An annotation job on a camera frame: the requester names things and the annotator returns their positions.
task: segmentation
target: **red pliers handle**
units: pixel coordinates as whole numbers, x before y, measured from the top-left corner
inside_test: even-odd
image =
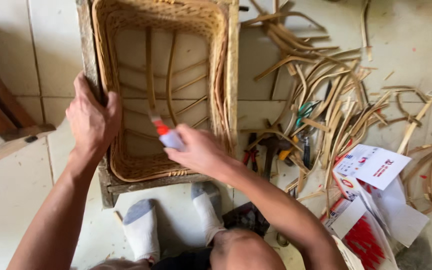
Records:
[[[248,165],[249,162],[249,158],[251,158],[251,165],[252,165],[252,170],[257,173],[258,172],[258,164],[256,163],[256,154],[258,153],[258,150],[245,150],[244,151],[244,158],[243,158],[243,163],[244,165]]]

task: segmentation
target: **pliers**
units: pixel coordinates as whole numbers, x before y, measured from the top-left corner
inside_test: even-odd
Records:
[[[252,132],[249,134],[249,141],[248,145],[252,144],[256,140],[256,133]],[[249,159],[251,158],[251,165],[252,170],[257,173],[258,172],[258,164],[256,163],[256,154],[258,153],[258,150],[256,150],[256,147],[251,148],[250,150],[244,150],[244,158],[243,163],[244,165],[248,165]]]

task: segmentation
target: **woven rattan basket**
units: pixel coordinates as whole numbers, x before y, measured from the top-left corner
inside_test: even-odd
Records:
[[[152,31],[173,33],[173,47],[177,34],[203,37],[208,44],[207,103],[211,130],[221,144],[232,154],[236,143],[236,77],[234,52],[228,53],[229,3],[204,0],[153,1],[153,0],[96,0],[93,3],[93,28],[96,40],[101,83],[105,93],[121,93],[119,64],[115,46],[116,34],[124,29],[141,29],[146,32],[146,91],[149,107],[155,104],[153,68],[151,64]],[[173,123],[177,116],[171,110],[171,69],[169,61],[166,101]],[[163,176],[185,175],[192,171],[169,160],[165,153],[147,156],[131,155],[125,143],[124,125],[110,147],[110,167],[121,180],[137,182]]]

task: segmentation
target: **hand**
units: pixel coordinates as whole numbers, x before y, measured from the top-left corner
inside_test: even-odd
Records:
[[[76,95],[66,109],[76,139],[74,149],[99,161],[120,130],[122,110],[119,95],[110,91],[107,106],[103,107],[91,93],[83,71],[74,80],[74,90]]]
[[[195,130],[186,124],[179,124],[177,132],[186,145],[185,152],[165,148],[170,160],[203,175],[221,180],[221,173],[233,162],[217,144],[216,138],[206,130]]]

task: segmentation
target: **person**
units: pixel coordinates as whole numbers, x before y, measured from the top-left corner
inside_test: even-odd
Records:
[[[58,181],[36,213],[9,270],[66,270],[70,268],[81,230],[89,184],[98,162],[120,130],[119,96],[109,92],[106,107],[91,93],[81,72],[74,81],[75,97],[66,116],[75,138],[74,149]],[[207,131],[177,126],[185,152],[165,148],[181,165],[243,192],[267,221],[301,253],[307,270],[346,270],[335,242],[305,206],[269,181],[229,157]],[[201,218],[208,249],[183,253],[159,262],[157,220],[153,200],[132,205],[123,229],[135,261],[107,260],[93,269],[285,269],[283,261],[260,236],[248,230],[227,230],[221,221],[219,190],[210,181],[195,183],[191,197]]]

